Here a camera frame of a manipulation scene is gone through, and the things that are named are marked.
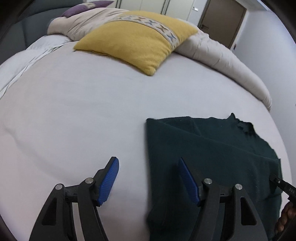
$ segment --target yellow pillow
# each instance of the yellow pillow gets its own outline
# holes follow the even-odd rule
[[[113,56],[147,75],[197,29],[178,19],[153,12],[129,11],[83,37],[75,50]]]

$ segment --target door handle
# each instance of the door handle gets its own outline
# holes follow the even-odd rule
[[[207,26],[205,26],[205,25],[203,25],[203,24],[200,26],[200,28],[206,28],[206,29],[209,29],[209,27],[207,27]]]

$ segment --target human hand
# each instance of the human hand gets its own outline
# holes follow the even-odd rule
[[[288,202],[284,209],[281,212],[281,217],[277,221],[274,232],[277,235],[278,233],[284,230],[284,226],[288,220],[292,220],[296,216],[296,207],[293,207],[293,203]]]

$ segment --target white bed sheet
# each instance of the white bed sheet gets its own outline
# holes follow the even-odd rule
[[[26,50],[16,53],[2,63],[0,65],[0,99],[7,89],[38,60],[71,41],[61,34],[46,35],[32,43]]]
[[[111,156],[120,170],[99,208],[107,236],[149,240],[147,118],[227,118],[233,112],[275,149],[291,182],[268,110],[234,81],[175,53],[149,77],[118,60],[73,51],[74,44],[38,61],[0,100],[0,213],[18,241],[29,239],[57,183],[79,184]]]

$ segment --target white wall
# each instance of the white wall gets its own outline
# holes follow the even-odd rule
[[[231,51],[233,51],[235,45],[238,43],[243,31],[244,27],[246,26],[249,13],[250,11],[266,11],[269,10],[265,4],[263,4],[260,0],[236,0],[239,4],[241,4],[247,11],[244,16],[244,19],[242,21],[242,24],[239,28],[239,31],[237,32],[237,35],[232,43],[232,46],[230,48]]]
[[[296,44],[273,12],[250,12],[234,53],[270,91],[296,183]]]

